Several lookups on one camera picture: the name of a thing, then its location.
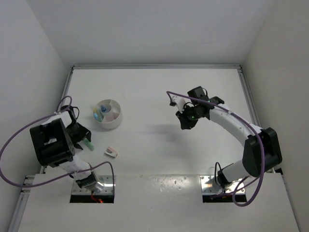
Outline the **clear blue spray bottle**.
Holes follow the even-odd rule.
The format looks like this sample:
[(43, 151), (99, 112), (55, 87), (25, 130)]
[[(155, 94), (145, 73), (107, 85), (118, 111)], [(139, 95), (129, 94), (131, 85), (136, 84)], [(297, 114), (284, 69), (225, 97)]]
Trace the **clear blue spray bottle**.
[(106, 109), (105, 105), (101, 105), (100, 109), (101, 109), (102, 113), (106, 113), (107, 112), (107, 109)]

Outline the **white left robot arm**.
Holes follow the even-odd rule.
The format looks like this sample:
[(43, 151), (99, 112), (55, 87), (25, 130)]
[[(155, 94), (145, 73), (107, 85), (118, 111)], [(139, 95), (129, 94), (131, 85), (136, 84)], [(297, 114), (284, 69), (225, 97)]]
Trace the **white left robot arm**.
[(83, 150), (79, 142), (91, 142), (91, 131), (77, 122), (75, 114), (68, 111), (56, 114), (29, 132), (41, 166), (60, 167), (82, 189), (102, 190), (91, 165), (76, 155), (76, 149)]

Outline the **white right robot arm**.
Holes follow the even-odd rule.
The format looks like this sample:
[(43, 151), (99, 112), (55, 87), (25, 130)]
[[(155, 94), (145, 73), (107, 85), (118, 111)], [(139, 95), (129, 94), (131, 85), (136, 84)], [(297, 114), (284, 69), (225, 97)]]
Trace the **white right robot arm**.
[(178, 108), (176, 117), (182, 130), (190, 130), (200, 118), (207, 118), (229, 132), (244, 148), (240, 161), (215, 174), (216, 185), (224, 188), (238, 179), (259, 177), (261, 173), (281, 164), (281, 149), (274, 129), (263, 129), (249, 123), (233, 113), (221, 98), (208, 97), (203, 87), (196, 87), (187, 94), (189, 102), (185, 101), (184, 96), (174, 95), (170, 98), (170, 105)]

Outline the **small green highlighter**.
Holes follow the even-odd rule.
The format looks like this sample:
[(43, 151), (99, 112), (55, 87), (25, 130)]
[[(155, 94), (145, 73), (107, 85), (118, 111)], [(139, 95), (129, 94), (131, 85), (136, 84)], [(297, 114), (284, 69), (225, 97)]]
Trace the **small green highlighter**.
[(88, 139), (84, 139), (83, 140), (83, 144), (90, 150), (90, 151), (94, 151), (94, 146), (93, 144), (88, 140)]

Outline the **pink highlighter pen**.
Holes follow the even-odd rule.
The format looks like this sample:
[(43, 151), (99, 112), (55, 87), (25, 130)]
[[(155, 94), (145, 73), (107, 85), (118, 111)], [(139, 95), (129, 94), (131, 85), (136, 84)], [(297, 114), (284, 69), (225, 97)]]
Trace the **pink highlighter pen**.
[(108, 123), (108, 122), (112, 122), (115, 119), (117, 119), (119, 114), (115, 112), (108, 112), (106, 114), (103, 114), (103, 116), (104, 116), (103, 121)]

